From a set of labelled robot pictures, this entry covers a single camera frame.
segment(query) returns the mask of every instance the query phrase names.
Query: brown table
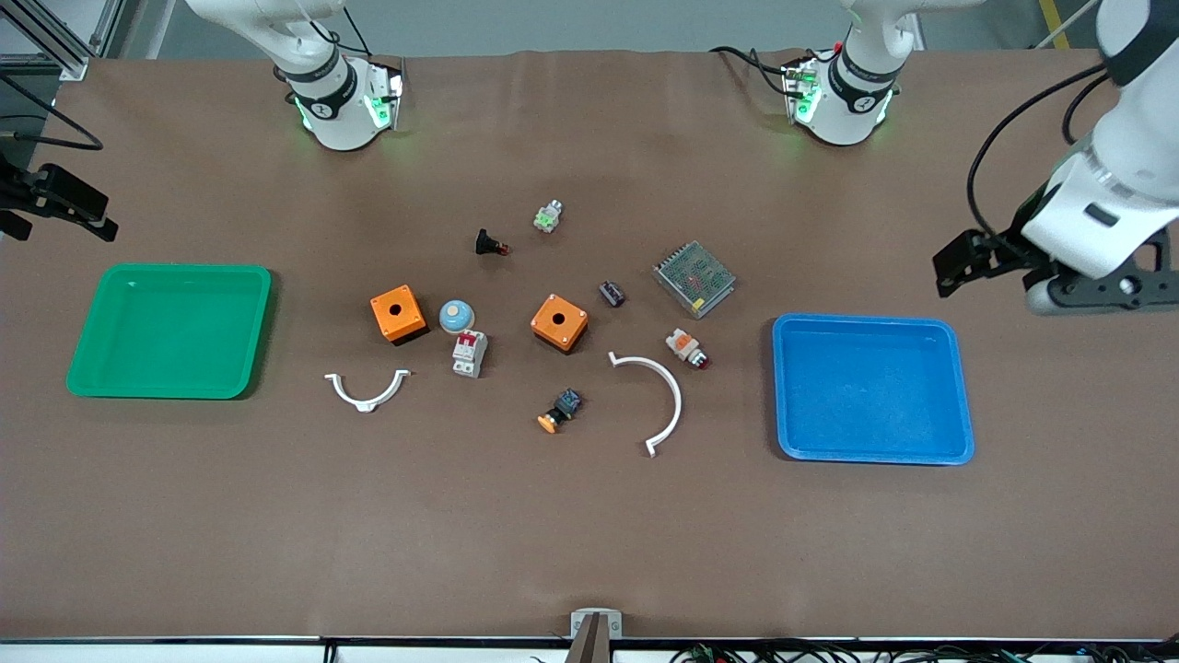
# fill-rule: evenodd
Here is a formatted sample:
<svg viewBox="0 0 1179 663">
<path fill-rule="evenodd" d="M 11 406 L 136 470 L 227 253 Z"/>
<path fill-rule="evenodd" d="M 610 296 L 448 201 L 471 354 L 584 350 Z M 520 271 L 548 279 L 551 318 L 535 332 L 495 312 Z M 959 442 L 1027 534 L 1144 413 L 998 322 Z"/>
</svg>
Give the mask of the brown table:
<svg viewBox="0 0 1179 663">
<path fill-rule="evenodd" d="M 119 238 L 44 221 L 0 251 L 0 634 L 541 635 L 593 604 L 639 636 L 1168 635 L 1175 316 L 1036 319 L 1016 276 L 941 301 L 929 262 L 969 225 L 963 179 L 990 127 L 1093 60 L 917 54 L 888 123 L 850 149 L 788 126 L 718 55 L 413 60 L 404 131 L 355 153 L 303 132 L 266 61 L 94 63 L 59 107 L 107 149 L 38 163 L 108 193 Z M 1062 153 L 1068 98 L 988 158 L 996 225 Z M 531 219 L 553 197 L 567 211 L 542 236 Z M 475 256 L 480 227 L 515 252 Z M 650 276 L 691 239 L 739 278 L 700 322 Z M 95 283 L 125 261 L 272 270 L 249 398 L 66 390 Z M 624 308 L 598 298 L 605 278 Z M 485 378 L 450 374 L 440 330 L 382 340 L 368 300 L 401 283 L 432 316 L 474 306 Z M 591 315 L 568 357 L 528 332 L 551 291 Z M 786 311 L 954 326 L 974 460 L 784 459 L 768 324 Z M 677 326 L 706 373 L 667 353 Z M 654 460 L 641 442 L 667 389 L 607 350 L 684 387 Z M 364 395 L 400 367 L 415 374 L 370 415 L 323 380 Z M 548 436 L 535 416 L 567 386 L 582 415 Z"/>
</svg>

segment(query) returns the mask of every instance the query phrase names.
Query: black connector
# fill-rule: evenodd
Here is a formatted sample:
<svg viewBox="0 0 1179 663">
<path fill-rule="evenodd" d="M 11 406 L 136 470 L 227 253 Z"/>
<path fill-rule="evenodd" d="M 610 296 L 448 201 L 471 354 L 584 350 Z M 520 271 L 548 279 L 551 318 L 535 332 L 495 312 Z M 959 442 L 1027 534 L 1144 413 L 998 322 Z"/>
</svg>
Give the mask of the black connector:
<svg viewBox="0 0 1179 663">
<path fill-rule="evenodd" d="M 623 289 L 613 281 L 606 281 L 601 285 L 598 285 L 598 291 L 601 293 L 601 298 L 606 300 L 606 303 L 613 308 L 623 306 L 623 302 L 626 301 Z"/>
<path fill-rule="evenodd" d="M 475 237 L 475 252 L 479 255 L 483 254 L 499 254 L 506 256 L 512 252 L 512 247 L 508 247 L 503 242 L 498 242 L 487 235 L 486 228 L 479 229 L 479 235 Z"/>
</svg>

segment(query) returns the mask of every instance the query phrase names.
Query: white circuit breaker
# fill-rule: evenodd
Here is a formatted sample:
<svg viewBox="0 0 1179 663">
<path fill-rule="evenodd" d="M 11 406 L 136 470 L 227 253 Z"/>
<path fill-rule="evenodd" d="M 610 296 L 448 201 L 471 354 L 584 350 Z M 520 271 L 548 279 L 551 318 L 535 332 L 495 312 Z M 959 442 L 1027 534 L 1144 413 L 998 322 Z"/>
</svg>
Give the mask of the white circuit breaker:
<svg viewBox="0 0 1179 663">
<path fill-rule="evenodd" d="M 450 353 L 454 359 L 454 372 L 463 378 L 479 378 L 485 352 L 487 352 L 487 334 L 465 329 L 459 334 L 454 352 Z"/>
</svg>

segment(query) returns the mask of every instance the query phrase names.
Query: orange box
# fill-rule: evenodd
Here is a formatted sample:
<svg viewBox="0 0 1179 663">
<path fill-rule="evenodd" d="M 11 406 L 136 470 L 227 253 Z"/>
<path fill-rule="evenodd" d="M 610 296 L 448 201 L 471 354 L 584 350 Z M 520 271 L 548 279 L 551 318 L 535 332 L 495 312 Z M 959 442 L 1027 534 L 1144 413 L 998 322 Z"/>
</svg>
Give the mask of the orange box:
<svg viewBox="0 0 1179 663">
<path fill-rule="evenodd" d="M 373 297 L 373 315 L 381 327 L 381 335 L 394 346 L 400 346 L 430 330 L 426 316 L 417 306 L 417 298 L 409 285 L 394 288 Z"/>
<path fill-rule="evenodd" d="M 573 352 L 573 346 L 588 324 L 586 311 L 556 295 L 549 295 L 532 317 L 532 332 L 565 354 Z"/>
</svg>

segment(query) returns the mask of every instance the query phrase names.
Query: green tray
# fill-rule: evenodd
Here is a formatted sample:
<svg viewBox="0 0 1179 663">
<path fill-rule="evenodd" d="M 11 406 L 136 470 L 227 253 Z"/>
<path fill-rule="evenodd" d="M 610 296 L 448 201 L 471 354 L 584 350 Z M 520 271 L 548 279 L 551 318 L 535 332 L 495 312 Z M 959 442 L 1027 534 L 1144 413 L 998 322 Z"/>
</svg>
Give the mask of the green tray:
<svg viewBox="0 0 1179 663">
<path fill-rule="evenodd" d="M 117 264 L 98 283 L 66 387 L 79 396 L 238 396 L 269 295 L 261 267 Z"/>
</svg>

